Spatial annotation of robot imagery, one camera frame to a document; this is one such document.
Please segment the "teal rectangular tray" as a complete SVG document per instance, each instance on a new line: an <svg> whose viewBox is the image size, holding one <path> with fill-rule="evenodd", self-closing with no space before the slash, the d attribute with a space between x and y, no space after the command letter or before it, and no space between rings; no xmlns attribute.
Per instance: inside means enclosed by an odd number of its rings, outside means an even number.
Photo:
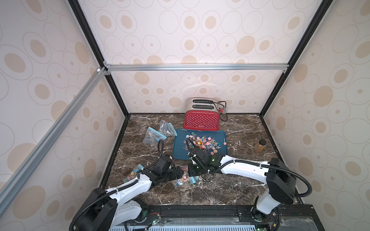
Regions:
<svg viewBox="0 0 370 231"><path fill-rule="evenodd" d="M175 159L189 160L188 150L184 149L185 144L183 143L183 141L185 140L185 136L186 134L189 133L189 131L197 131L197 130L190 130L190 129L184 129L184 128L180 128L176 130L177 136L175 136L174 146L173 146L173 151L172 151L172 155Z"/></svg>

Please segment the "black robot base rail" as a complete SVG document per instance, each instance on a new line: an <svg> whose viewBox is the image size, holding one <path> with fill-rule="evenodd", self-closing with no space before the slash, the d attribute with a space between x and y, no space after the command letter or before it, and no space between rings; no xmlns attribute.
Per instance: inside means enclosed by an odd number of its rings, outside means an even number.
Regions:
<svg viewBox="0 0 370 231"><path fill-rule="evenodd" d="M322 231L312 205L283 205L260 220L251 206L148 206L124 209L122 217L85 218L76 231Z"/></svg>

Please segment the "left slanted aluminium frame bar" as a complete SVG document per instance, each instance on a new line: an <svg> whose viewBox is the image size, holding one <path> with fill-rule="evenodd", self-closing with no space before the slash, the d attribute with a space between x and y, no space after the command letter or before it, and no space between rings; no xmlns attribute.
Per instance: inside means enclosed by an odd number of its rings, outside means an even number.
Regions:
<svg viewBox="0 0 370 231"><path fill-rule="evenodd" d="M102 77L107 72L106 67L100 67L100 70L89 79L78 95L67 106L58 120L50 127L41 141L35 146L30 155L23 161L17 171L13 174L10 180L4 186L1 192L1 216L9 208L10 204L17 197L21 189L29 180L31 175L37 169L41 161L50 151L61 133L65 130L82 104L86 101L92 90L98 84Z"/></svg>

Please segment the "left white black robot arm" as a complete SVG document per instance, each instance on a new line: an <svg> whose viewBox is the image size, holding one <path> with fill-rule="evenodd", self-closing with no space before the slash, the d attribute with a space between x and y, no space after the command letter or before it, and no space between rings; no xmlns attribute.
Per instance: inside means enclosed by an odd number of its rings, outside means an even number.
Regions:
<svg viewBox="0 0 370 231"><path fill-rule="evenodd" d="M136 219L145 205L134 200L163 182L181 179L184 171L172 159L161 156L155 163L136 173L136 177L116 188L96 188L85 200L69 226L70 231L108 231Z"/></svg>

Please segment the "red polka dot toaster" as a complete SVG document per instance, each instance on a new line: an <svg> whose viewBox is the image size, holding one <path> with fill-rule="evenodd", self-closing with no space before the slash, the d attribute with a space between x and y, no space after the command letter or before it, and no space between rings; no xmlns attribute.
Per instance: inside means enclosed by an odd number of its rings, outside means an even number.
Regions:
<svg viewBox="0 0 370 231"><path fill-rule="evenodd" d="M220 115L216 103L210 98L189 98L184 129L218 131Z"/></svg>

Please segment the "candy ziploc bag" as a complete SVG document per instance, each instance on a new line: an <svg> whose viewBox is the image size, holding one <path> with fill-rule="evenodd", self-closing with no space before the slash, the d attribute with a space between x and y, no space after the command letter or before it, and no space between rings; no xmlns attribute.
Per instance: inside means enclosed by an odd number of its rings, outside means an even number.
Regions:
<svg viewBox="0 0 370 231"><path fill-rule="evenodd" d="M160 133L165 136L177 136L177 132L173 124L167 123L165 120L160 121Z"/></svg>
<svg viewBox="0 0 370 231"><path fill-rule="evenodd" d="M138 164L126 177L123 178L123 183L127 183L132 179L135 179L144 167L141 164Z"/></svg>
<svg viewBox="0 0 370 231"><path fill-rule="evenodd" d="M151 146L156 146L159 140L165 141L167 137L160 132L156 131L152 127L149 127L146 131L145 137L143 139L144 144L149 144Z"/></svg>
<svg viewBox="0 0 370 231"><path fill-rule="evenodd" d="M198 176L191 177L188 174L188 167L187 166L180 166L180 169L183 171L180 179L174 181L174 186L187 186L187 185L194 185L199 180Z"/></svg>

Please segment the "brown bottle black cap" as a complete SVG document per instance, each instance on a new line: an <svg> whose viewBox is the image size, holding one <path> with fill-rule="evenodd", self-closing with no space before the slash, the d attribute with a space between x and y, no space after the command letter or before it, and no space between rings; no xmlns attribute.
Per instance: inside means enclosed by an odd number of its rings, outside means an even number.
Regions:
<svg viewBox="0 0 370 231"><path fill-rule="evenodd" d="M254 146L254 152L255 153L261 153L263 150L264 150L264 148L265 148L265 146L266 146L266 144L267 144L267 142L266 142L266 140L264 140L264 139L260 139L256 144L255 144L255 146Z"/></svg>

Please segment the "horizontal aluminium frame bar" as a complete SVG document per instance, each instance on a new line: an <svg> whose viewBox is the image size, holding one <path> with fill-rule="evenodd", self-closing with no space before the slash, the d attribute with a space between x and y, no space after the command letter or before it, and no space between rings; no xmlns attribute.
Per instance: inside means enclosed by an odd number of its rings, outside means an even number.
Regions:
<svg viewBox="0 0 370 231"><path fill-rule="evenodd" d="M287 70L289 64L108 64L108 71Z"/></svg>

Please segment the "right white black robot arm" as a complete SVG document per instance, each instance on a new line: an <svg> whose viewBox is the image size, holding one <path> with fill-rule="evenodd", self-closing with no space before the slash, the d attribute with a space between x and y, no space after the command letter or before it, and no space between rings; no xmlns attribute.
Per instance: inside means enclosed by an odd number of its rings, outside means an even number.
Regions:
<svg viewBox="0 0 370 231"><path fill-rule="evenodd" d="M262 221L280 204L291 205L296 197L307 197L313 191L307 179L291 171L277 158L255 162L211 154L199 147L188 147L188 156L192 161L188 166L190 176L231 174L265 184L267 189L256 198L250 211L256 221Z"/></svg>

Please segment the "pile of loose candies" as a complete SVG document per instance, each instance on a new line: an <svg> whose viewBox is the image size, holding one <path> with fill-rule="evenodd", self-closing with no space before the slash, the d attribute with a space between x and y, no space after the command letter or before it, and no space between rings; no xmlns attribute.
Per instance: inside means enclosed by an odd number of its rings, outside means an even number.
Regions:
<svg viewBox="0 0 370 231"><path fill-rule="evenodd" d="M198 147L207 154L219 154L222 156L228 155L226 134L223 131L189 131L185 136L183 143L186 150L188 150L188 141L190 148Z"/></svg>

